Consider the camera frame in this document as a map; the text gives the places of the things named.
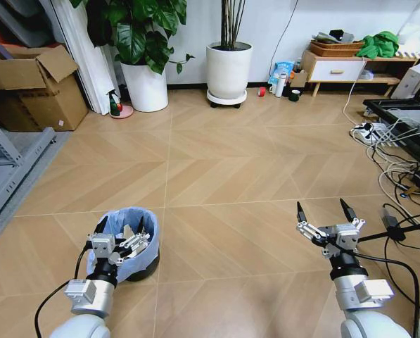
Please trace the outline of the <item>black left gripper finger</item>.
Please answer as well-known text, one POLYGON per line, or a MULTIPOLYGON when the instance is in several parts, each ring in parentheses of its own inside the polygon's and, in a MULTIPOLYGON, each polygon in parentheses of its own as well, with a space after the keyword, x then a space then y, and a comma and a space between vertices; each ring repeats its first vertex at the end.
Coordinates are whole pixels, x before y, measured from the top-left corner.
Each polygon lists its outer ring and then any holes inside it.
POLYGON ((108 258, 109 264, 122 265, 129 258, 134 258, 147 248, 149 238, 150 234, 145 231, 144 217, 141 217, 130 238, 116 240, 115 248, 108 258))
POLYGON ((108 217, 105 216, 96 226, 94 232, 92 234, 88 235, 88 240, 87 240, 87 247, 92 247, 92 243, 91 243, 91 238, 95 235, 95 234, 100 234, 103 233, 104 228, 106 226, 107 223, 107 219, 108 217))

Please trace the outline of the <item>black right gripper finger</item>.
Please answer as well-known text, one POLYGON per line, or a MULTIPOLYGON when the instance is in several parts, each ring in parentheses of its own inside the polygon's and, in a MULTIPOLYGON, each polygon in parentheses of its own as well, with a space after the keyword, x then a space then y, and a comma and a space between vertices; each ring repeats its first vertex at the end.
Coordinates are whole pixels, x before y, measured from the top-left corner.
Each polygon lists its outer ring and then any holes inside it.
POLYGON ((297 225, 296 230, 310 240, 314 245, 322 248, 322 255, 325 258, 333 258, 338 256, 338 249, 333 245, 336 236, 330 233, 330 227, 322 227, 319 229, 307 221, 305 212, 300 204, 297 202, 297 225))
POLYGON ((366 220, 358 218, 353 208, 351 208, 347 202, 340 198, 341 208, 343 209, 344 215, 347 219, 346 226, 350 230, 361 230, 366 225, 366 220))

